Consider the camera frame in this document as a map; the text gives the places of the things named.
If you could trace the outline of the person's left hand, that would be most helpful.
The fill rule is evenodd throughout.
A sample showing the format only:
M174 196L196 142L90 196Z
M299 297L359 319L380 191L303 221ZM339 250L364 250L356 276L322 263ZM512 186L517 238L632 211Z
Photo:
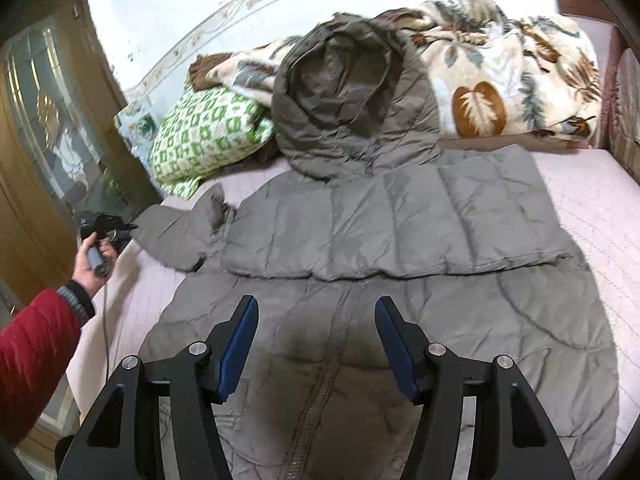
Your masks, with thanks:
M89 255L93 255L95 252L101 254L101 260L106 264L107 271L104 276L99 276L96 274L96 270L93 269L92 262L94 257L89 257ZM116 261L117 252L111 242L107 238L99 240L96 233L92 233L79 246L72 280L80 285L89 298L92 299L111 277Z

